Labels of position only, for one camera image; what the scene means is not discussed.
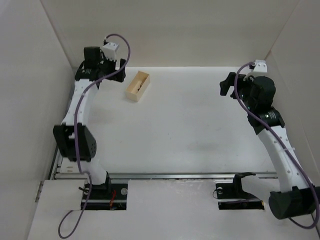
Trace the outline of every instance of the tan box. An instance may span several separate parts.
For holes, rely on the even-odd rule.
[[[150,75],[148,73],[138,71],[132,82],[125,90],[126,98],[138,102],[149,84]]]

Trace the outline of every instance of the red wire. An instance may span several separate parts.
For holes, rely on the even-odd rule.
[[[111,200],[110,200],[110,202],[109,202],[110,208],[112,208],[112,205],[114,204],[115,198],[116,198],[116,190],[113,190],[113,192],[112,192],[112,198],[111,198]]]

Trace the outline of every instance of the white wall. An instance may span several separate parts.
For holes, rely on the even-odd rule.
[[[73,67],[124,35],[130,66],[240,66],[264,59],[298,0],[41,0]],[[126,56],[120,49],[120,56]]]
[[[39,0],[0,3],[0,232],[27,237],[73,73]]]
[[[320,1],[300,0],[266,58],[275,106],[303,168],[320,184]]]

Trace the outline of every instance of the hinge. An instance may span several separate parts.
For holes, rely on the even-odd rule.
[[[43,186],[44,186],[44,182],[41,181],[40,184],[39,184],[38,192],[36,193],[36,197],[35,197],[35,201],[34,201],[35,203],[39,202]]]

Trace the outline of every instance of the open box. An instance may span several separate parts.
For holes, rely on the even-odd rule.
[[[138,71],[132,82],[125,90],[125,96],[135,102],[138,102],[146,88],[150,84],[150,75],[143,71]]]

